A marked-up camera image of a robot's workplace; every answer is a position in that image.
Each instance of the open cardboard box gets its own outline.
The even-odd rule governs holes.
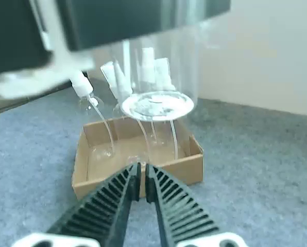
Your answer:
[[[150,154],[139,123],[131,118],[108,120],[114,139],[115,153],[104,122],[83,126],[77,148],[72,187],[78,199],[93,190],[101,181],[116,173],[140,156],[142,161],[162,167],[186,184],[201,182],[203,179],[203,150],[181,120],[175,120],[178,140],[178,159],[169,122],[155,122],[153,136],[149,122],[141,122],[147,133]],[[145,196],[145,165],[142,166],[140,197]]]

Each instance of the spray bottle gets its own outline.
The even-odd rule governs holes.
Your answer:
[[[98,107],[99,104],[103,104],[102,100],[94,95],[93,87],[91,83],[89,82],[88,78],[83,75],[81,71],[74,72],[72,76],[70,77],[70,80],[71,80],[73,89],[75,90],[76,94],[80,98],[80,103],[87,105],[86,107],[87,113],[88,111],[93,111],[94,109],[95,113],[97,113],[102,119],[102,121],[104,122],[108,130],[108,133],[109,133],[112,153],[115,153],[115,145],[114,145],[114,140],[112,137],[110,127]]]

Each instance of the dark overhead object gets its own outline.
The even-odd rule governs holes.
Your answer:
[[[230,9],[230,0],[57,0],[70,50],[191,25]]]

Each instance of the clear plastic container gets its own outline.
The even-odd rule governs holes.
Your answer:
[[[117,99],[127,116],[169,121],[196,106],[199,31],[189,26],[110,46]]]

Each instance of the box flap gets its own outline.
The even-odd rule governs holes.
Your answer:
[[[89,157],[89,145],[84,131],[80,134],[78,142],[75,167],[72,174],[72,184],[77,184],[87,180],[87,164]]]

